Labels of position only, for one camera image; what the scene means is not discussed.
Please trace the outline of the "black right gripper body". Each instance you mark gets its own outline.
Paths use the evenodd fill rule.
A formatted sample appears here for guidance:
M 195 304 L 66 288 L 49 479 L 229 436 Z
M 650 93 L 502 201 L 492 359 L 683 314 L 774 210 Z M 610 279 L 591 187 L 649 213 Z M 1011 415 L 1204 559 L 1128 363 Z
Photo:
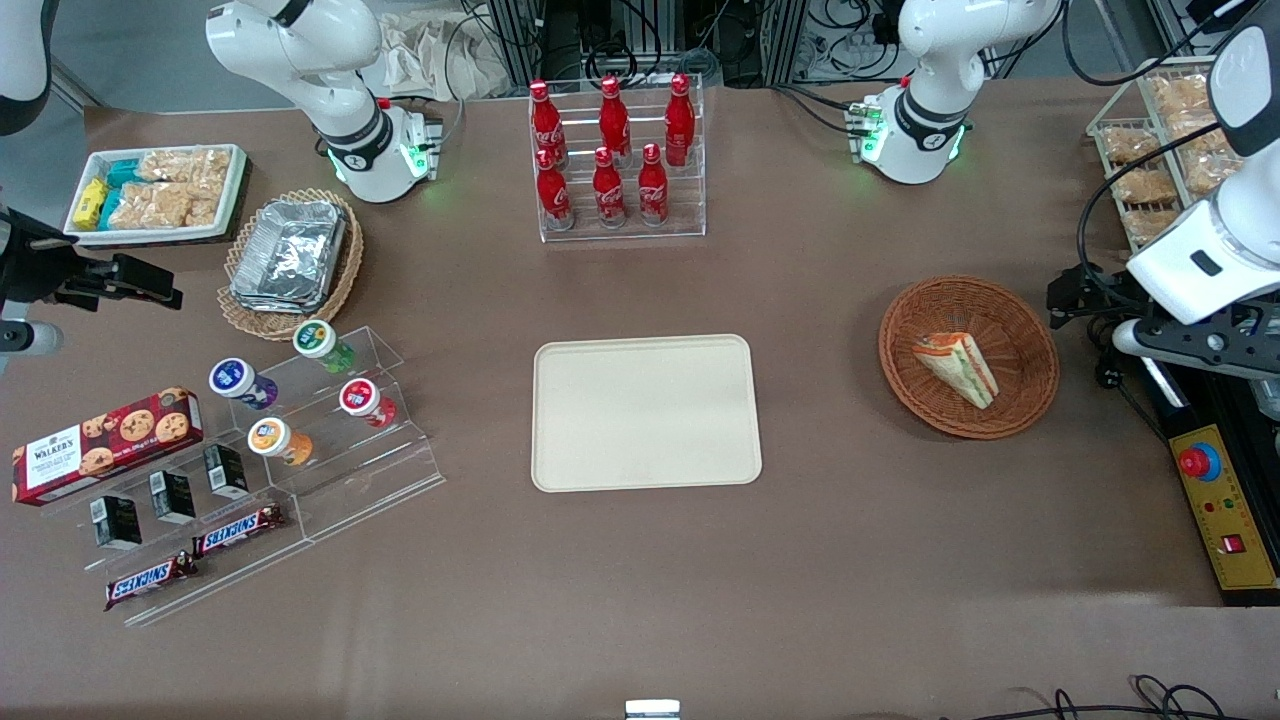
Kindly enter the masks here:
M 72 304 L 96 307 L 100 299 L 115 299 L 102 275 L 106 263 L 82 256 L 78 238 L 17 210 L 3 218 L 3 301 L 19 304 Z

